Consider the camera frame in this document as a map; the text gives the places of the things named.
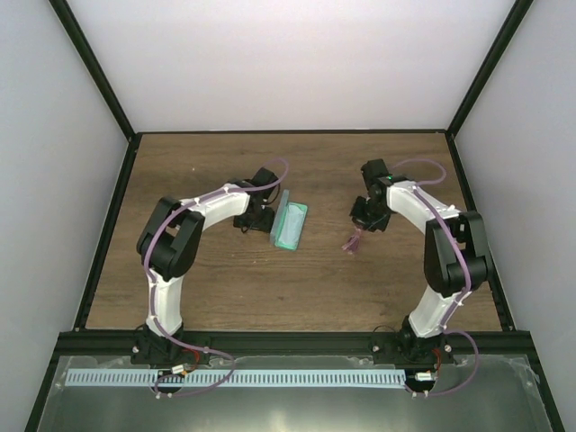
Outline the grey green glasses case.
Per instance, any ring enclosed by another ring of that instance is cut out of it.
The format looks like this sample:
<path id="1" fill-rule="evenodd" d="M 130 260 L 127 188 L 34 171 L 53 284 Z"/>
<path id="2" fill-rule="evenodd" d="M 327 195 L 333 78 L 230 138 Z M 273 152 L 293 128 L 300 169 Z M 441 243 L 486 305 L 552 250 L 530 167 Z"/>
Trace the grey green glasses case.
<path id="1" fill-rule="evenodd" d="M 270 231 L 270 243 L 276 248 L 295 251 L 301 240 L 307 213 L 308 206 L 292 202 L 290 191 L 284 190 Z"/>

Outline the pink frame sunglasses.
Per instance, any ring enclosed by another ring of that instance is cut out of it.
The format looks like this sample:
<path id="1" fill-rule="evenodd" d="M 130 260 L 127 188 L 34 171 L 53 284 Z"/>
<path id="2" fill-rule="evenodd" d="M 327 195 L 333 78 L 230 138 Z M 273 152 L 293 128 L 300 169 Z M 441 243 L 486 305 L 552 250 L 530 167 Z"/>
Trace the pink frame sunglasses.
<path id="1" fill-rule="evenodd" d="M 364 230 L 361 227 L 355 227 L 354 233 L 350 236 L 348 241 L 341 247 L 341 249 L 350 255 L 354 255 L 359 249 L 363 233 Z"/>

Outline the light blue cleaning cloth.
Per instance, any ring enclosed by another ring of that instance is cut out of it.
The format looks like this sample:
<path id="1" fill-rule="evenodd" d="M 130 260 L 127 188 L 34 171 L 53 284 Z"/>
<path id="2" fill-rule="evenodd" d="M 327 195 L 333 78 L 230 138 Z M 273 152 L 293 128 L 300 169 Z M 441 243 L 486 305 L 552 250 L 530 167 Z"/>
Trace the light blue cleaning cloth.
<path id="1" fill-rule="evenodd" d="M 298 246 L 305 220 L 306 210 L 299 204 L 290 202 L 283 216 L 283 226 L 277 239 L 279 247 L 295 250 Z"/>

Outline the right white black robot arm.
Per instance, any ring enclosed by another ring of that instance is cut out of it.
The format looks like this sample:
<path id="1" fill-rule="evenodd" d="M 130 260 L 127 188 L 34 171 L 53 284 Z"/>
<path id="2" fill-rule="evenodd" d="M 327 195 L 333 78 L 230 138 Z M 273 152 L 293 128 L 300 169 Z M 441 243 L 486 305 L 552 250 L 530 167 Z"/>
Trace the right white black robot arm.
<path id="1" fill-rule="evenodd" d="M 366 188 L 350 212 L 355 233 L 342 247 L 354 253 L 365 232 L 385 231 L 399 214 L 424 235 L 423 270 L 427 287 L 418 306 L 405 317 L 397 333 L 402 356 L 418 363 L 440 346 L 449 320 L 464 301 L 491 278 L 494 264 L 482 216 L 460 211 L 423 190 L 446 178 L 440 169 L 436 180 L 414 181 L 395 175 L 381 159 L 361 167 Z"/>

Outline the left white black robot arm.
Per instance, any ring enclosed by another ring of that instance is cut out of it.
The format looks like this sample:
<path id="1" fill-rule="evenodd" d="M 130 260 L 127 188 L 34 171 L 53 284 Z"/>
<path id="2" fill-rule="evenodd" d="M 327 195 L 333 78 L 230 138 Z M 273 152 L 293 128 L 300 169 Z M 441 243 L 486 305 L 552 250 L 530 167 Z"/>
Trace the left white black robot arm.
<path id="1" fill-rule="evenodd" d="M 163 363 L 176 362 L 184 352 L 184 341 L 176 335 L 183 328 L 182 286 L 202 234 L 226 220 L 244 233 L 270 232 L 275 219 L 270 195 L 281 181 L 262 167 L 250 179 L 231 180 L 198 197 L 177 200 L 165 196 L 158 201 L 140 234 L 137 252 L 148 279 L 145 326 L 156 335 L 151 349 Z"/>

